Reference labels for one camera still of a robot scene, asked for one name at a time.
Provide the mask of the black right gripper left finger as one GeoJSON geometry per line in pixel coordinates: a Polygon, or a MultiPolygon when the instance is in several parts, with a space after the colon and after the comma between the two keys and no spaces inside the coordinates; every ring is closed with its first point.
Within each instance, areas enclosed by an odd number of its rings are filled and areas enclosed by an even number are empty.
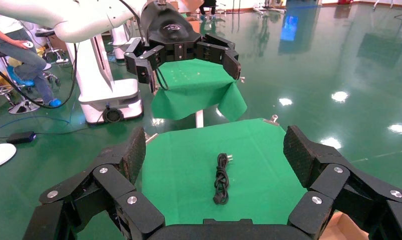
{"type": "Polygon", "coordinates": [[[125,239],[150,238],[165,226],[165,217],[135,186],[145,154],[142,127],[135,128],[125,143],[104,148],[87,169],[40,195],[24,239],[75,240],[102,212],[125,239]]]}

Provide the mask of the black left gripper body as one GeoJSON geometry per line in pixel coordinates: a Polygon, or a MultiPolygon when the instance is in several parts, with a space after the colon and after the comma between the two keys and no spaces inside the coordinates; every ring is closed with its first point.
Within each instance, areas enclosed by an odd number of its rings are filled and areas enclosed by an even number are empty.
{"type": "Polygon", "coordinates": [[[157,62],[175,62],[196,58],[196,44],[201,34],[173,7],[158,1],[146,3],[142,9],[142,29],[150,51],[157,62]]]}

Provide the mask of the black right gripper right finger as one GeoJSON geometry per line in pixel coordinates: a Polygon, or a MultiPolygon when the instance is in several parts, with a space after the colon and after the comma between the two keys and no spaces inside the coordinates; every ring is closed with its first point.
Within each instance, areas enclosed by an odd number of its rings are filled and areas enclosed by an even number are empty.
{"type": "Polygon", "coordinates": [[[402,240],[402,189],[354,167],[334,147],[287,128],[283,153],[307,190],[288,225],[316,240],[335,211],[348,215],[371,240],[402,240]]]}

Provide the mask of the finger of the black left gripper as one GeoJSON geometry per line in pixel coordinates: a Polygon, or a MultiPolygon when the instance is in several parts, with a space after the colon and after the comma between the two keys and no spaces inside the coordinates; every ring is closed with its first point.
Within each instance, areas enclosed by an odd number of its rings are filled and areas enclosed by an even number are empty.
{"type": "Polygon", "coordinates": [[[197,59],[219,64],[234,80],[238,80],[241,74],[241,64],[238,61],[239,54],[235,50],[235,44],[220,36],[206,33],[195,44],[197,59]]]}
{"type": "Polygon", "coordinates": [[[157,81],[158,68],[166,60],[165,46],[152,47],[145,45],[140,37],[133,38],[124,52],[124,60],[127,71],[135,75],[139,83],[149,85],[152,93],[165,87],[165,84],[157,81]]]}

